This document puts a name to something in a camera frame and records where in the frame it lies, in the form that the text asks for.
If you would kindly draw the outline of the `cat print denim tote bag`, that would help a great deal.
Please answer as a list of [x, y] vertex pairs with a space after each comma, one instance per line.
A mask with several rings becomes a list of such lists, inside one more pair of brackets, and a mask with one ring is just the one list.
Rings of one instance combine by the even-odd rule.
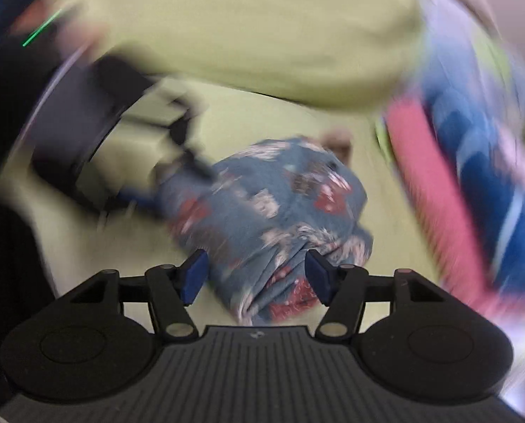
[[262, 140], [202, 177], [179, 158], [155, 166], [155, 205], [188, 253], [207, 252], [210, 283], [244, 326], [284, 321], [318, 298], [304, 272], [315, 249], [333, 265], [367, 263], [366, 191], [350, 167], [351, 136]]

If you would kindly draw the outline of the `light green sofa cover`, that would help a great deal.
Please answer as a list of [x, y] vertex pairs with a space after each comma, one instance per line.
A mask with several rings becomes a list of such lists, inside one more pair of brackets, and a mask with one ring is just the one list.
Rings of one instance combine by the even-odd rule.
[[[15, 144], [72, 55], [121, 55], [158, 78], [92, 159], [117, 191], [155, 193], [155, 166], [184, 159], [156, 126], [182, 110], [157, 90], [198, 104], [178, 76], [312, 108], [369, 108], [412, 77], [423, 38], [421, 0], [0, 0], [0, 173], [11, 161], [31, 168], [31, 152]], [[228, 136], [227, 159], [266, 123], [246, 114], [203, 130]]]

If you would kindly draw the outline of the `pink ribbed folded blanket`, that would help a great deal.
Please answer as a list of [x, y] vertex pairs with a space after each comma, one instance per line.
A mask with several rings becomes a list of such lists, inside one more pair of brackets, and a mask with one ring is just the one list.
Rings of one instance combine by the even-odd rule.
[[393, 102], [386, 126], [401, 178], [434, 254], [440, 284], [485, 316], [507, 315], [512, 301], [488, 284], [470, 214], [418, 100]]

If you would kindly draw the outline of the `blue patterned folded blanket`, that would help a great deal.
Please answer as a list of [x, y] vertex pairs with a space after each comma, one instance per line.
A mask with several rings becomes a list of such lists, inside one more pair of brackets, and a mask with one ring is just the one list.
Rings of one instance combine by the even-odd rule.
[[473, 88], [474, 55], [438, 48], [421, 81], [437, 143], [472, 214], [492, 284], [525, 293], [525, 187], [497, 167], [498, 126]]

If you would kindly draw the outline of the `pastel patchwork sheet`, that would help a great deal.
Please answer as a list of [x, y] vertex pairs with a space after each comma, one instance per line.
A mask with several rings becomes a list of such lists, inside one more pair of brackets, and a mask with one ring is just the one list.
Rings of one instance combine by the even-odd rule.
[[417, 73], [430, 103], [448, 88], [525, 143], [525, 62], [459, 0], [421, 0], [425, 55]]

